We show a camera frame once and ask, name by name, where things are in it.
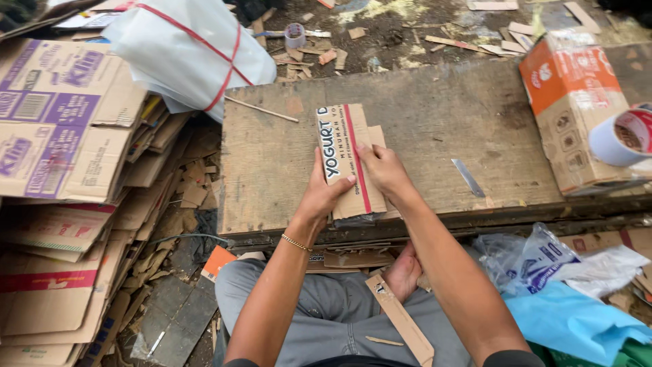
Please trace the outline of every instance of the adhesive tape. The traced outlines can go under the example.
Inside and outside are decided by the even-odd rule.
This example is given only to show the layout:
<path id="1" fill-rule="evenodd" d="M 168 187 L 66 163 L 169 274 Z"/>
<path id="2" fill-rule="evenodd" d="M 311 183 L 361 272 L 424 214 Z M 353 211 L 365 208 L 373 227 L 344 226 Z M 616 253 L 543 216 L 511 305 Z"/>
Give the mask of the adhesive tape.
<path id="1" fill-rule="evenodd" d="M 299 23 L 289 24 L 284 34 L 287 47 L 299 48 L 306 45 L 306 30 L 303 28 L 303 25 Z"/>
<path id="2" fill-rule="evenodd" d="M 652 106 L 631 108 L 589 132 L 589 146 L 601 161 L 621 167 L 652 158 Z"/>

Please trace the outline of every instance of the cardboard stack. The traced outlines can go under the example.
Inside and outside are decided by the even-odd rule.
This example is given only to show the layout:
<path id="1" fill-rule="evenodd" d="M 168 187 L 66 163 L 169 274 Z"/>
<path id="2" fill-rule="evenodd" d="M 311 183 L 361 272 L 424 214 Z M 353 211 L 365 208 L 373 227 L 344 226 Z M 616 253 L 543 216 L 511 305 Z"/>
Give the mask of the cardboard stack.
<path id="1" fill-rule="evenodd" d="M 181 180 L 192 112 L 170 114 L 107 44 L 0 48 L 0 367 L 98 366 Z"/>

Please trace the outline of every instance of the red string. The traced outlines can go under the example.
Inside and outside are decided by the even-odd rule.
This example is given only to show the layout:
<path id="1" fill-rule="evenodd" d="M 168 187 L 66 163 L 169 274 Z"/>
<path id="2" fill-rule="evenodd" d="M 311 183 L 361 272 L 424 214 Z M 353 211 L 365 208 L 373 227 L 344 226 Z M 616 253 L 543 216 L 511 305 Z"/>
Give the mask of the red string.
<path id="1" fill-rule="evenodd" d="M 252 82 L 249 81 L 249 79 L 247 79 L 240 72 L 240 70 L 238 70 L 237 67 L 235 67 L 235 65 L 233 65 L 233 60 L 235 59 L 235 54 L 238 52 L 238 47 L 240 47 L 240 34 L 241 34 L 241 30 L 240 30 L 241 26 L 240 26 L 240 24 L 238 24 L 238 26 L 237 26 L 238 31 L 237 31 L 237 36 L 235 38 L 235 46 L 233 47 L 233 55 L 231 56 L 231 58 L 228 58 L 220 50 L 213 47 L 212 44 L 208 43 L 208 41 L 206 41 L 200 35 L 195 33 L 192 29 L 190 29 L 190 28 L 186 27 L 185 25 L 177 22 L 176 20 L 174 20 L 173 18 L 171 18 L 167 14 L 165 14 L 165 13 L 163 13 L 163 12 L 157 10 L 157 9 L 154 9 L 153 7 L 150 7 L 149 5 L 137 4 L 136 6 L 139 7 L 139 8 L 143 8 L 143 9 L 145 9 L 145 10 L 147 10 L 147 11 L 149 11 L 149 12 L 151 12 L 151 13 L 157 15 L 157 16 L 160 16 L 161 18 L 163 18 L 165 20 L 167 20 L 170 24 L 174 25 L 175 27 L 179 28 L 180 30 L 184 31 L 185 33 L 188 33 L 189 36 L 191 36 L 192 38 L 194 38 L 194 39 L 200 41 L 201 43 L 203 43 L 206 47 L 210 48 L 214 53 L 218 54 L 220 57 L 222 57 L 223 59 L 225 59 L 229 63 L 229 71 L 226 73 L 226 78 L 224 79 L 224 83 L 222 84 L 222 87 L 220 87 L 220 90 L 217 92 L 217 95 L 215 96 L 215 98 L 213 99 L 211 104 L 206 109 L 204 109 L 204 111 L 210 111 L 211 109 L 213 109 L 215 104 L 222 98 L 222 95 L 224 94 L 224 91 L 226 90 L 226 87 L 229 84 L 229 80 L 231 79 L 231 72 L 233 72 L 234 70 L 247 84 L 249 84 L 250 86 L 254 85 Z"/>

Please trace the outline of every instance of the wooden table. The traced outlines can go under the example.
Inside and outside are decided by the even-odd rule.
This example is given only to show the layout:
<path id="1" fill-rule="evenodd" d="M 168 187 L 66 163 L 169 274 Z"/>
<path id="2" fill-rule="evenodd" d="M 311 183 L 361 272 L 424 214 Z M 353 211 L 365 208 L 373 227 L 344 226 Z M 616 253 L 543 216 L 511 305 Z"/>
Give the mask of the wooden table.
<path id="1" fill-rule="evenodd" d="M 652 43 L 607 48 L 630 103 L 652 101 Z M 495 58 L 236 88 L 230 97 L 298 118 L 292 123 L 227 101 L 222 131 L 218 232 L 270 244 L 288 225 L 317 145 L 314 110 L 362 103 L 388 148 L 449 228 L 591 219 L 652 208 L 644 187 L 565 199 L 555 183 L 527 101 L 520 59 Z M 487 195 L 475 197 L 451 162 L 463 160 Z M 400 219 L 373 229 L 322 233 L 320 242 L 406 235 Z"/>

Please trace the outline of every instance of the blue cloth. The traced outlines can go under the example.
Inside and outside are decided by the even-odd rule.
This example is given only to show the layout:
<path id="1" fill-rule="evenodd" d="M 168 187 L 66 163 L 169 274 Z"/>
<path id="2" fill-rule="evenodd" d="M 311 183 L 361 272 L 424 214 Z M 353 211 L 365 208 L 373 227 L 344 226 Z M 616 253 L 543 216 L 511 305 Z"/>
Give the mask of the blue cloth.
<path id="1" fill-rule="evenodd" d="M 602 366 L 614 363 L 627 338 L 652 341 L 641 321 L 560 281 L 505 303 L 526 340 Z"/>

